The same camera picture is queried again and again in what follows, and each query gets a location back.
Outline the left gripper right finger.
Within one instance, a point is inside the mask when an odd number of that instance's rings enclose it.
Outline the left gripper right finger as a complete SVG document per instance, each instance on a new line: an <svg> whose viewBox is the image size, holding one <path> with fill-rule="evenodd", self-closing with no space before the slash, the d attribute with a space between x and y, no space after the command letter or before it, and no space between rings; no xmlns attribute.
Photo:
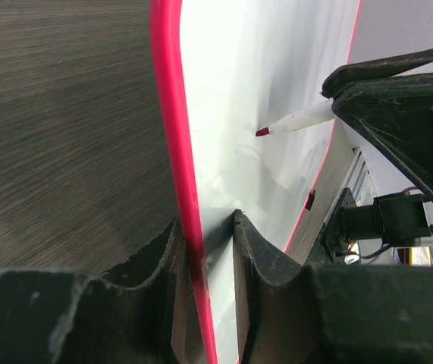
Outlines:
<svg viewBox="0 0 433 364"><path fill-rule="evenodd" d="M241 363L433 363L433 267L300 265L234 213Z"/></svg>

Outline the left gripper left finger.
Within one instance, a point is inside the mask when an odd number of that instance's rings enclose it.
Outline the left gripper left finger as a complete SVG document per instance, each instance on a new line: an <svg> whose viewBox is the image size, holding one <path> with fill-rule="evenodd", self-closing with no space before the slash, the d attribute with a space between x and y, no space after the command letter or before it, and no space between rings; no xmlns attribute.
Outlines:
<svg viewBox="0 0 433 364"><path fill-rule="evenodd" d="M0 363L181 363L187 288L178 219L101 275L0 268Z"/></svg>

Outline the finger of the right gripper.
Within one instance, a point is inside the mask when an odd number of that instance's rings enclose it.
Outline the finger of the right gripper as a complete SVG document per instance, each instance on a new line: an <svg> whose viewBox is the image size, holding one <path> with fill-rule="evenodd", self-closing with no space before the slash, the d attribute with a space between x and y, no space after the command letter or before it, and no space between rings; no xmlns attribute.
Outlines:
<svg viewBox="0 0 433 364"><path fill-rule="evenodd" d="M433 62L433 49L345 64L325 79L321 94L325 98L332 98L348 83L392 77L431 62Z"/></svg>
<svg viewBox="0 0 433 364"><path fill-rule="evenodd" d="M331 74L333 112L433 202L433 73Z"/></svg>

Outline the pink framed whiteboard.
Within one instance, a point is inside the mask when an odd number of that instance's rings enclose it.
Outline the pink framed whiteboard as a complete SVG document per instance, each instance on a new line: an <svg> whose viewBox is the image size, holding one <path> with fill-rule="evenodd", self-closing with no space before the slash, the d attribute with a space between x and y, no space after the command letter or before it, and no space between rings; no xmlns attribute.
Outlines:
<svg viewBox="0 0 433 364"><path fill-rule="evenodd" d="M232 214L288 251L334 136L332 121L256 131L322 100L345 64L358 1L153 1L149 35L203 349L238 357Z"/></svg>

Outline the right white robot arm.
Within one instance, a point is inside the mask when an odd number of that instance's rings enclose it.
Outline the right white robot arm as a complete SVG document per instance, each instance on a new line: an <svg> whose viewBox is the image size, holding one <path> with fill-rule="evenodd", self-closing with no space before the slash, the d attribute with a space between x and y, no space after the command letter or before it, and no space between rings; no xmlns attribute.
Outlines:
<svg viewBox="0 0 433 364"><path fill-rule="evenodd" d="M322 95L419 189L341 209L342 237L378 237L383 250L418 246L433 234L424 208L433 203L433 49L339 67L324 81Z"/></svg>

